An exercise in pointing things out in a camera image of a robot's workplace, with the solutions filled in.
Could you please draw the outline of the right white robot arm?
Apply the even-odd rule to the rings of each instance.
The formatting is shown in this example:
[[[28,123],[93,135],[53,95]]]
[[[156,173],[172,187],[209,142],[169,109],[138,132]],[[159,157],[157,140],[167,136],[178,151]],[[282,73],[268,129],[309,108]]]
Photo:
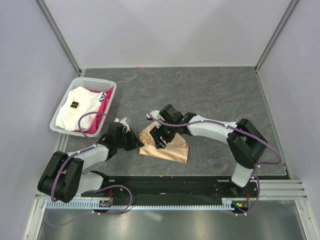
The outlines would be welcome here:
[[[235,197],[247,191],[247,183],[268,143],[249,120],[242,118],[238,122],[224,122],[192,112],[182,114],[171,104],[146,116],[155,122],[150,135],[157,149],[166,148],[178,134],[206,137],[228,145],[236,161],[229,191]]]

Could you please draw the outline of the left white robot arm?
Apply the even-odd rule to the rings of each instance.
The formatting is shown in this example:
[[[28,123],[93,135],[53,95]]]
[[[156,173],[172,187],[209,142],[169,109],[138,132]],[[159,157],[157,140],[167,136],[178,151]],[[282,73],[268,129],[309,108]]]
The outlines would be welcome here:
[[[110,191],[109,183],[101,173],[85,176],[83,170],[111,159],[119,149],[129,152],[143,146],[128,124],[113,122],[91,147],[70,153],[54,152],[38,181],[37,190],[50,196],[53,202],[68,203],[76,194],[91,190],[104,197]]]

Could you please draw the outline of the peach satin napkin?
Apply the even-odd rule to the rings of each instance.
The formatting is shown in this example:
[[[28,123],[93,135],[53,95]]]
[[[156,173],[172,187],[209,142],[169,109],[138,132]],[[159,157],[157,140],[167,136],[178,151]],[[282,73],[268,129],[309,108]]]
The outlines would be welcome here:
[[[165,148],[156,148],[155,141],[150,131],[156,124],[152,123],[143,129],[139,134],[139,140],[144,144],[139,149],[139,154],[147,157],[186,164],[189,155],[189,145],[186,140],[179,135],[175,135],[172,142],[168,143]]]

